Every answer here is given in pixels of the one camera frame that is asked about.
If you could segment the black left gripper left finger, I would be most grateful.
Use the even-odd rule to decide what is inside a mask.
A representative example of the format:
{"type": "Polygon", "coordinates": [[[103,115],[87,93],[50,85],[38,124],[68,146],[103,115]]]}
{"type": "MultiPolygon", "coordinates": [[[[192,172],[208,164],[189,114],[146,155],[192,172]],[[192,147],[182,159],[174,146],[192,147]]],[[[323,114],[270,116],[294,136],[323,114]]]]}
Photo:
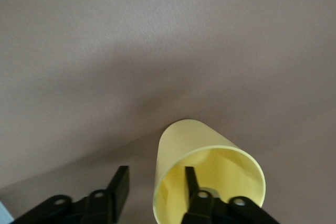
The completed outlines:
{"type": "Polygon", "coordinates": [[[13,221],[13,224],[117,224],[130,189],[129,166],[120,166],[105,189],[79,201],[54,195],[13,221]]]}

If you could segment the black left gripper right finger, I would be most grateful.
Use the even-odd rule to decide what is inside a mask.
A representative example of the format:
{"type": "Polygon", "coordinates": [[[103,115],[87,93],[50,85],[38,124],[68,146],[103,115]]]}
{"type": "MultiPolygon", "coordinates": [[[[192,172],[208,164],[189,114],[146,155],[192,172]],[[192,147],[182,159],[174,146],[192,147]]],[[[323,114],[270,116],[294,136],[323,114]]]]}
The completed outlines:
{"type": "Polygon", "coordinates": [[[185,167],[188,208],[181,224],[279,224],[268,212],[245,196],[231,198],[228,203],[211,188],[198,185],[194,167],[185,167]]]}

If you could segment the yellow plastic cup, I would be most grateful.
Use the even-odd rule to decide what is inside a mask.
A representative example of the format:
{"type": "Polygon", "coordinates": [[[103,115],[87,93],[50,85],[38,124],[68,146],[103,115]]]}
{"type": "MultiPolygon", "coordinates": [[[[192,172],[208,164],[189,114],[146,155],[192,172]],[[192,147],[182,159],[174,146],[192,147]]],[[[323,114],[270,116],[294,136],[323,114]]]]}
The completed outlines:
{"type": "Polygon", "coordinates": [[[162,134],[156,161],[153,213],[157,224],[180,224],[188,208],[185,168],[193,167],[200,188],[224,202],[236,196],[262,206],[266,181],[258,162],[206,124],[192,119],[162,134]]]}

